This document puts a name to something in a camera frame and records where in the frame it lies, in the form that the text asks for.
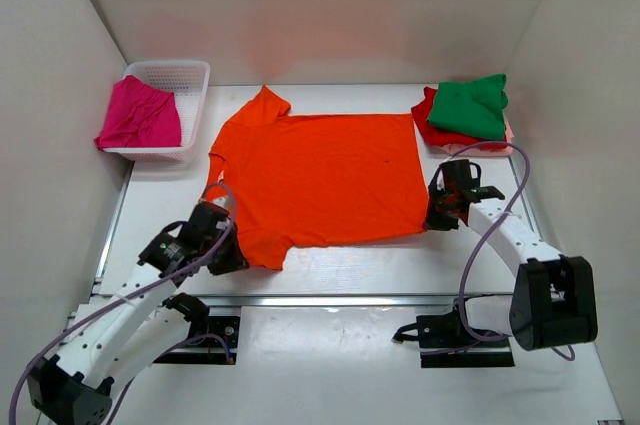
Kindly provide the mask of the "orange t-shirt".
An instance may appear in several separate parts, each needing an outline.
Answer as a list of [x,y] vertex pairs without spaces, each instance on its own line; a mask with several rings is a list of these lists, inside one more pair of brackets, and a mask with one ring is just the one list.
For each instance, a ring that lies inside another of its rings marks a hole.
[[292,248],[424,232],[428,192],[410,114],[294,115],[267,87],[228,119],[209,151],[213,200],[236,200],[242,253],[279,271]]

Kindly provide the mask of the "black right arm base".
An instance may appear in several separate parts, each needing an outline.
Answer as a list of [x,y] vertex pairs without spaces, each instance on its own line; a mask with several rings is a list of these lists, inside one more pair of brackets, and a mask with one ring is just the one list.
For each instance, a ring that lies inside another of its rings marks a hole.
[[481,342],[462,326],[452,295],[406,295],[394,300],[410,309],[392,342],[417,350],[423,369],[500,369],[515,366],[507,339]]

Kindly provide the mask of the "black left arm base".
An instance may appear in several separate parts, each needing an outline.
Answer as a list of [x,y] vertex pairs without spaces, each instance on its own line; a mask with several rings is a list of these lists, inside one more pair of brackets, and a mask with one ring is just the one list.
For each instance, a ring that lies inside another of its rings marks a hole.
[[179,312],[189,329],[185,339],[158,357],[155,364],[236,364],[241,322],[239,315],[213,315],[204,302],[185,293],[166,299],[162,305]]

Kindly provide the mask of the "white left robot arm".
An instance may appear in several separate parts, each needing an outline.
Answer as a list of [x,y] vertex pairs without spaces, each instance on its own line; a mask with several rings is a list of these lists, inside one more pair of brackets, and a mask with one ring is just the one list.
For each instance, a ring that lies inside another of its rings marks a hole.
[[179,288],[201,269],[247,268],[234,210],[227,196],[201,200],[188,220],[165,226],[120,291],[28,366],[32,405],[55,424],[109,424],[134,378],[167,353],[209,346],[233,363],[230,333],[211,326],[208,306]]

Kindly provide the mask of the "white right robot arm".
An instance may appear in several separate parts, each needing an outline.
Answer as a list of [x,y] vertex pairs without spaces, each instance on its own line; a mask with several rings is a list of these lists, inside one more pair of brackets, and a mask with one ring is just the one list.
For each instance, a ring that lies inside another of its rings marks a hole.
[[[427,230],[465,225],[479,236],[463,269],[449,336],[465,346],[512,338],[527,351],[594,341],[598,320],[590,263],[544,242],[513,214],[514,201],[496,187],[482,185],[481,177],[478,164],[451,160],[439,165],[428,186]],[[510,295],[467,294],[471,268],[484,246],[514,276]]]

